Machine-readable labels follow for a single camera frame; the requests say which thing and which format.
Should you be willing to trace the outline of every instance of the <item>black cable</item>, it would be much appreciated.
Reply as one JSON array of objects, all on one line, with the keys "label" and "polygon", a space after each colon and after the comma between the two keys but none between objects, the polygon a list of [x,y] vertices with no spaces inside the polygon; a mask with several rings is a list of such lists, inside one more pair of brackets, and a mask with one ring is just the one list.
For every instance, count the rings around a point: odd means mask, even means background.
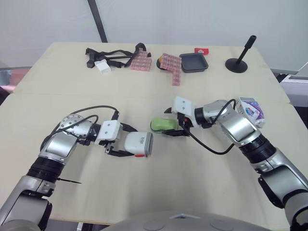
[{"label": "black cable", "polygon": [[[95,109],[95,108],[110,108],[110,109],[113,109],[113,110],[115,111],[114,115],[112,116],[113,119],[117,119],[118,114],[119,114],[119,111],[118,111],[115,107],[108,106],[108,105],[97,105],[97,106],[82,108],[82,109],[80,109],[80,110],[77,110],[77,111],[74,111],[74,112],[70,113],[70,115],[71,115],[71,114],[76,114],[76,113],[78,113],[78,112],[87,111],[87,110],[90,110],[90,109]],[[53,134],[53,133],[58,129],[59,126],[60,126],[60,123],[58,123],[58,124],[56,125],[56,127],[52,130],[51,134]],[[40,145],[40,149],[39,149],[40,151],[43,149],[45,143],[48,141],[48,139],[50,139],[50,137],[51,137],[51,135],[48,135],[48,136],[43,140],[42,144]]]},{"label": "black cable", "polygon": [[197,141],[202,147],[206,148],[207,150],[209,150],[210,152],[214,153],[214,154],[217,154],[217,155],[224,155],[226,154],[228,151],[231,150],[231,148],[234,146],[234,144],[231,144],[229,146],[229,148],[227,148],[227,150],[225,150],[224,152],[216,152],[214,151],[213,149],[207,147],[204,143],[202,143],[197,137],[195,137],[194,135],[192,135],[192,133],[187,129],[185,128],[183,125],[181,125],[181,127],[184,129],[184,131],[186,131],[195,141]]},{"label": "black cable", "polygon": [[[219,118],[219,116],[221,115],[221,113],[226,109],[226,107],[231,103],[233,102],[233,109],[235,109],[235,105],[236,105],[236,100],[235,99],[231,99],[229,100],[223,107],[222,109],[220,110],[220,112],[217,114],[217,116],[215,117],[215,119],[213,120],[212,122],[212,125],[215,124],[215,122],[217,121],[217,119]],[[180,124],[180,126],[183,128],[183,130],[185,132],[187,132],[195,141],[197,141],[202,147],[204,147],[205,149],[209,150],[210,152],[214,153],[214,154],[217,154],[217,155],[224,155],[226,154],[227,152],[229,152],[231,150],[231,148],[233,148],[234,146],[234,143],[231,144],[229,146],[229,148],[227,148],[227,150],[225,150],[224,152],[216,152],[214,151],[213,149],[211,149],[210,147],[206,146],[204,143],[202,143],[197,137],[195,137],[186,127],[184,127],[183,124]]]},{"label": "black cable", "polygon": [[[110,108],[110,109],[113,109],[115,111],[115,114],[118,114],[119,111],[115,108],[115,107],[112,107],[112,106],[108,106],[108,105],[98,105],[98,106],[92,106],[92,107],[86,107],[86,108],[83,108],[83,109],[80,109],[80,110],[77,110],[77,111],[74,111],[71,114],[76,114],[78,112],[84,112],[84,111],[87,111],[87,110],[90,110],[90,109],[95,109],[95,108]],[[59,127],[60,123],[57,124],[57,126],[52,130],[52,133],[54,131],[57,130],[57,128]]]},{"label": "black cable", "polygon": [[98,115],[91,115],[91,116],[88,116],[88,117],[86,117],[86,118],[84,118],[84,119],[82,119],[82,120],[80,120],[80,121],[78,121],[78,122],[76,122],[76,123],[74,123],[74,124],[72,124],[72,125],[70,125],[70,126],[67,126],[67,127],[65,127],[65,128],[61,128],[61,129],[59,129],[59,130],[56,130],[56,131],[53,131],[53,132],[51,132],[48,136],[46,136],[46,138],[43,140],[43,142],[42,142],[42,144],[41,144],[41,146],[40,146],[40,151],[43,149],[43,147],[44,147],[44,145],[46,144],[46,142],[54,135],[54,134],[57,134],[57,133],[59,133],[59,132],[61,132],[61,131],[65,131],[65,130],[67,130],[67,129],[69,129],[69,128],[72,128],[73,126],[76,126],[76,125],[78,125],[78,124],[80,124],[80,123],[82,123],[82,122],[84,122],[84,121],[86,121],[87,119],[90,119],[90,118],[93,118],[93,117],[96,117],[96,121],[98,120]]}]

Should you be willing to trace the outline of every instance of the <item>white wall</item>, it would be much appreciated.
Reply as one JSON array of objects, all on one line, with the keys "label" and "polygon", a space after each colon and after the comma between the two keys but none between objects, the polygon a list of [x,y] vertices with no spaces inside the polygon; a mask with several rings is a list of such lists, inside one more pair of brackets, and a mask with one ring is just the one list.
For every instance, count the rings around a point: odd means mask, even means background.
[{"label": "white wall", "polygon": [[97,4],[110,42],[243,46],[256,35],[255,46],[270,68],[297,71],[308,61],[308,0],[97,0]]},{"label": "white wall", "polygon": [[[308,61],[308,0],[96,1],[109,42],[243,46],[254,34],[270,68]],[[0,68],[32,66],[54,41],[100,42],[87,0],[0,0]]]},{"label": "white wall", "polygon": [[86,0],[0,0],[0,68],[32,66],[54,41],[101,41]]}]

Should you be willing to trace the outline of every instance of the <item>pink packaged item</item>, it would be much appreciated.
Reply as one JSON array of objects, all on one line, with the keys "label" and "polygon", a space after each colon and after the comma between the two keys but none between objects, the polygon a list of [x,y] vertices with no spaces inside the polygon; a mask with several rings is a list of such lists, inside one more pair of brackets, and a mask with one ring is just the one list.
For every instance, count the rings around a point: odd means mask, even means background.
[{"label": "pink packaged item", "polygon": [[160,68],[172,71],[172,85],[179,86],[181,82],[181,63],[182,58],[163,53]]}]

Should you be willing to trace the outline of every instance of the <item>round black base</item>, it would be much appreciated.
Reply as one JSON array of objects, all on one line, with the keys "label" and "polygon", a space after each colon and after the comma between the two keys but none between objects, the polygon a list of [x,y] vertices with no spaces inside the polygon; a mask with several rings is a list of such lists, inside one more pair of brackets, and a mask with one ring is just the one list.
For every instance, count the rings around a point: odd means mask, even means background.
[{"label": "round black base", "polygon": [[236,63],[237,59],[228,59],[225,63],[226,68],[229,71],[235,73],[243,73],[247,70],[247,64],[242,60],[239,64]]}]

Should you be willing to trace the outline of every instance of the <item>black stand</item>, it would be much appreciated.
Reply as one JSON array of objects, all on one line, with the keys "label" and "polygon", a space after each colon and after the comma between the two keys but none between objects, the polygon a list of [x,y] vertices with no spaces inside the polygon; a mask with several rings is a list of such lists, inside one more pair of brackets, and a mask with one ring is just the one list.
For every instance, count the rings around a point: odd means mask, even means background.
[{"label": "black stand", "polygon": [[248,66],[244,61],[242,61],[242,59],[244,55],[246,54],[246,52],[252,47],[252,44],[254,44],[256,38],[257,37],[255,35],[250,36],[249,40],[245,44],[245,48],[242,54],[240,55],[238,59],[231,58],[226,61],[225,66],[229,71],[232,71],[235,73],[243,73],[247,70]]}]

